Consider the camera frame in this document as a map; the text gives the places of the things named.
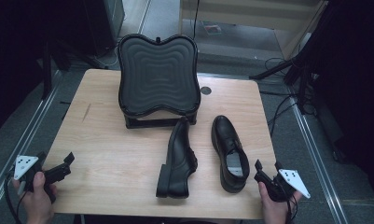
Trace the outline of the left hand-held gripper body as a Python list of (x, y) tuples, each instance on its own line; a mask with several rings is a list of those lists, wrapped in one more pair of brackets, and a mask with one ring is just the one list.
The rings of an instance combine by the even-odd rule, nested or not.
[(33, 181), (37, 172), (43, 172), (46, 178), (45, 192), (49, 196), (52, 203), (56, 201), (56, 196), (50, 189), (50, 185), (55, 182), (64, 180), (67, 175), (71, 174), (70, 165), (62, 163), (49, 170), (44, 171), (42, 164), (37, 163), (36, 156), (19, 155), (15, 160), (15, 168), (13, 178), (20, 181), (19, 193), (26, 190), (33, 192)]

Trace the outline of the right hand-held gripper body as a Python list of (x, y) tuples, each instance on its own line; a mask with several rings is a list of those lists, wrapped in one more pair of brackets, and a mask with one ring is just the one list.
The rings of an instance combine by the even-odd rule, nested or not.
[(257, 168), (255, 180), (266, 186), (269, 197), (277, 203), (289, 201), (295, 191), (308, 199), (311, 198), (297, 170), (280, 169), (274, 178), (270, 178), (262, 168)]

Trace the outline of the black leather shoe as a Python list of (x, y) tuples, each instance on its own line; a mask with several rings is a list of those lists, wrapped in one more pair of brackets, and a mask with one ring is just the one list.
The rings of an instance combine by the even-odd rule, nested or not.
[(240, 192), (250, 175), (250, 165), (239, 135), (227, 117), (220, 115), (214, 119), (211, 138), (220, 159), (222, 188), (230, 193)]
[(198, 161), (190, 147), (188, 133), (189, 122), (182, 117), (173, 128), (166, 162), (160, 168), (156, 191), (159, 198), (185, 199), (189, 196), (187, 181), (197, 170)]

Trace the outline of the person's right hand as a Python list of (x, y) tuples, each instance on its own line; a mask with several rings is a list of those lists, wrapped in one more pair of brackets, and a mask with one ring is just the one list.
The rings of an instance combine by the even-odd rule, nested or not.
[(297, 204), (303, 197), (299, 191), (295, 191), (289, 203), (277, 203), (270, 198), (263, 182), (258, 183), (258, 189), (265, 224), (286, 224), (297, 212)]

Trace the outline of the person's left hand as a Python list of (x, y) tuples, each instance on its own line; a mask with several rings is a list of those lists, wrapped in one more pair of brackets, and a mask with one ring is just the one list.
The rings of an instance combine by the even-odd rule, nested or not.
[(20, 196), (21, 204), (26, 212), (26, 224), (51, 224), (54, 218), (52, 202), (45, 192), (46, 178), (43, 172), (34, 177), (34, 191), (26, 191)]

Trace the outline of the black metal stand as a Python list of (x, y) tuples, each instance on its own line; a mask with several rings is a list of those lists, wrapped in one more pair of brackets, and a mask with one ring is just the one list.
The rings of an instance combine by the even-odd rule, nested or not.
[(64, 71), (67, 71), (71, 66), (71, 63), (66, 56), (66, 51), (63, 48), (60, 40), (49, 39), (43, 47), (43, 100), (48, 98), (52, 90), (51, 62), (55, 62), (58, 68)]

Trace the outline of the black tripod stand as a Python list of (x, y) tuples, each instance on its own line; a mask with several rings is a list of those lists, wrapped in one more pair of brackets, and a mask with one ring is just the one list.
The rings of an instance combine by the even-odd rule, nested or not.
[(317, 47), (314, 44), (307, 43), (296, 56), (289, 60), (284, 60), (267, 71), (258, 75), (252, 75), (249, 78), (252, 80), (261, 80), (285, 70), (285, 85), (292, 86), (298, 81), (297, 106), (299, 111), (303, 115), (312, 114), (312, 111), (306, 108), (306, 105), (311, 100), (307, 95), (306, 89), (309, 79), (312, 76), (313, 61), (316, 57), (316, 51)]

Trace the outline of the black ribbed footrest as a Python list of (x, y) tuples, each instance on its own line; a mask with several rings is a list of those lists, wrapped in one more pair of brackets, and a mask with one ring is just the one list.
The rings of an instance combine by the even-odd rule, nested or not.
[(118, 104), (126, 127), (174, 126), (181, 117), (194, 125), (201, 104), (197, 59), (197, 45), (185, 35), (124, 36), (118, 43)]

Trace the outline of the dark cabinet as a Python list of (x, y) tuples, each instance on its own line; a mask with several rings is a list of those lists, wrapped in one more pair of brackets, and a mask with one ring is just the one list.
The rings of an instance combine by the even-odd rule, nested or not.
[(122, 0), (83, 0), (88, 22), (89, 51), (99, 56), (112, 49), (124, 21)]

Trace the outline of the red flat packet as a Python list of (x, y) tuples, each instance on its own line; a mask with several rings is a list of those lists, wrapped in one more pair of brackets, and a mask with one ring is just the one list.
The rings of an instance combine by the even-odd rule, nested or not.
[(206, 31), (207, 35), (221, 35), (222, 30), (217, 24), (204, 24), (204, 30)]

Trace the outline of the light wooden shelf unit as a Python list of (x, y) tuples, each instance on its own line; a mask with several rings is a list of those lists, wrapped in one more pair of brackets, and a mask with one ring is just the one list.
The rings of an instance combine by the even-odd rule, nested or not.
[(179, 0), (178, 33), (183, 20), (213, 21), (272, 29), (285, 59), (314, 30), (326, 0)]

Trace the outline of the metal floor rail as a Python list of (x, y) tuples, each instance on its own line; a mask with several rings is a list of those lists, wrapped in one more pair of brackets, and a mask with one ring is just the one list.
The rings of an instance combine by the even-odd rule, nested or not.
[(341, 205), (338, 193), (330, 179), (325, 164), (319, 152), (319, 148), (313, 138), (310, 126), (304, 115), (298, 109), (297, 100), (292, 97), (290, 102), (293, 104), (294, 115), (296, 117), (298, 127), (301, 131), (305, 145), (310, 154), (312, 164), (320, 182), (321, 189), (326, 198), (326, 204), (330, 210), (330, 213), (334, 219), (335, 224), (349, 224), (349, 220), (344, 212), (343, 206)]
[(63, 72), (57, 70), (52, 75), (52, 89), (45, 98), (41, 95), (44, 86), (39, 84), (37, 90), (28, 95), (0, 129), (0, 202), (4, 195), (3, 184), (7, 172), (16, 157), (28, 150), (62, 79)]

